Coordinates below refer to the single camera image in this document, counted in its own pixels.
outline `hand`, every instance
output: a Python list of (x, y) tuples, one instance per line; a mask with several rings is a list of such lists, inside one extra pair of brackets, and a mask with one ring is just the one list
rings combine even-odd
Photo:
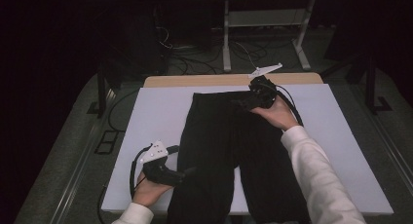
[(271, 125), (283, 131), (287, 131), (294, 126), (299, 126), (288, 105), (279, 96), (276, 97), (276, 100), (269, 109), (256, 107), (253, 108), (251, 112), (261, 115)]
[(149, 181), (147, 178), (145, 178), (145, 174), (143, 172), (140, 173), (139, 177), (137, 178), (137, 182), (140, 182), (140, 184), (134, 191), (132, 201), (136, 204), (144, 205), (147, 207), (153, 205), (162, 196), (162, 194), (172, 188), (171, 186), (165, 184)]

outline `white sweatshirt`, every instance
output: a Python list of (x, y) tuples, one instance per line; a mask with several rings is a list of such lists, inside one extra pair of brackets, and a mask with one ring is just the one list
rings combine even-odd
[[(314, 224), (365, 223), (324, 151), (303, 127), (286, 131), (282, 144), (288, 151)], [(152, 218), (149, 208), (131, 203), (113, 224), (149, 224)]]

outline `person's left hand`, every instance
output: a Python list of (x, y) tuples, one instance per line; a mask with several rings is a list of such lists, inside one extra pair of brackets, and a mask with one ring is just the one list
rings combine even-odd
[(149, 181), (145, 178), (145, 174), (143, 172), (140, 173), (139, 177), (137, 178), (137, 182), (140, 182), (140, 184), (134, 191), (132, 201), (136, 204), (144, 205), (147, 207), (153, 205), (162, 196), (162, 194), (172, 188), (171, 186), (165, 184)]

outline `white tabletop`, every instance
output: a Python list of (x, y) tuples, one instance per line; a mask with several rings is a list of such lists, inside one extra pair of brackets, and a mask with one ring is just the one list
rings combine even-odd
[[(305, 128), (324, 149), (331, 164), (364, 214), (393, 213), (328, 85), (283, 85), (294, 98)], [(131, 202), (129, 176), (135, 155), (160, 139), (166, 146), (179, 144), (192, 103), (193, 93), (246, 91), (248, 86), (142, 88), (136, 98), (128, 129), (102, 204), (118, 212)], [(177, 155), (170, 155), (167, 167), (176, 170)], [(141, 170), (138, 165), (136, 173)], [(248, 214), (239, 169), (235, 169), (231, 214)], [(155, 213), (168, 210), (172, 191), (151, 206)]]

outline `floor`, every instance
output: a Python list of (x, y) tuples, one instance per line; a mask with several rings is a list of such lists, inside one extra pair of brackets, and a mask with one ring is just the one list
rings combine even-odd
[[(262, 28), (263, 35), (254, 37), (249, 30), (252, 29), (231, 32), (232, 73), (251, 73), (255, 66), (279, 62), (282, 68), (275, 72), (302, 72), (291, 46), (297, 28)], [(334, 28), (309, 29), (303, 49), (312, 72), (321, 73), (336, 63), (323, 58), (333, 33)], [(222, 42), (216, 39), (213, 45), (211, 50), (173, 45), (167, 75), (223, 73)], [(378, 70), (376, 95), (382, 96), (393, 110), (371, 114), (363, 103), (365, 81), (348, 84), (345, 76), (349, 68), (331, 74), (324, 83), (330, 85), (364, 157), (394, 209), (393, 215), (366, 216), (366, 221), (409, 223), (413, 219), (412, 107), (398, 93), (392, 79)], [(79, 94), (17, 223), (110, 223), (119, 217), (119, 214), (99, 211), (99, 199), (116, 162), (123, 131), (142, 83), (127, 82), (120, 89), (110, 91), (108, 109), (100, 119), (95, 114), (87, 114), (91, 104), (97, 102), (96, 87), (94, 76)], [(100, 151), (110, 150), (112, 145), (106, 141), (113, 141), (113, 152), (95, 153), (98, 146)], [(153, 223), (164, 220), (163, 215), (157, 215)]]

